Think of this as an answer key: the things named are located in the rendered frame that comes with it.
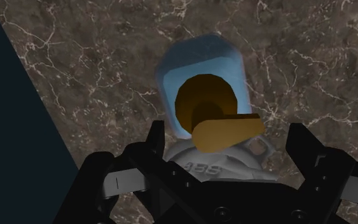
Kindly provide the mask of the grey metal tool with hole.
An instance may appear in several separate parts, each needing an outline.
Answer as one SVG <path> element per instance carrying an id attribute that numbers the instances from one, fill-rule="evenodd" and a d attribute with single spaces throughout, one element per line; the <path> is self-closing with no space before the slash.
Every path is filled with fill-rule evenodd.
<path id="1" fill-rule="evenodd" d="M 266 150 L 255 155 L 251 143 L 261 141 Z M 184 170 L 204 181 L 250 181 L 275 182 L 278 176 L 262 168 L 262 163 L 275 151 L 275 147 L 264 136 L 256 136 L 242 143 L 215 153 L 202 153 L 192 140 L 180 140 L 167 149 L 165 161 L 175 162 Z"/>

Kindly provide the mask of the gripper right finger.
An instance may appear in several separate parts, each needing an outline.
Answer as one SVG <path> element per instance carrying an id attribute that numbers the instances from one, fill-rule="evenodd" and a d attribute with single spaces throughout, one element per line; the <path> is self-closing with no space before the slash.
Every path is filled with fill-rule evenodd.
<path id="1" fill-rule="evenodd" d="M 292 123 L 286 152 L 304 177 L 293 224 L 350 224 L 336 212 L 342 200 L 358 205 L 358 162 L 346 151 L 324 146 L 302 123 Z"/>

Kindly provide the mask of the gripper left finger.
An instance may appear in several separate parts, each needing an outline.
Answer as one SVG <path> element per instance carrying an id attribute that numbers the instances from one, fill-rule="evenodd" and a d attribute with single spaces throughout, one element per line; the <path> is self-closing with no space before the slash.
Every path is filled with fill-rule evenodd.
<path id="1" fill-rule="evenodd" d="M 146 141 L 127 145 L 115 157 L 98 151 L 86 157 L 62 203 L 53 224 L 116 224 L 110 213 L 119 196 L 105 194 L 108 174 L 139 171 L 147 190 L 135 196 L 151 213 L 153 224 L 204 224 L 204 209 L 196 188 L 199 180 L 174 162 L 162 159 L 165 146 L 164 122 L 152 123 Z"/>

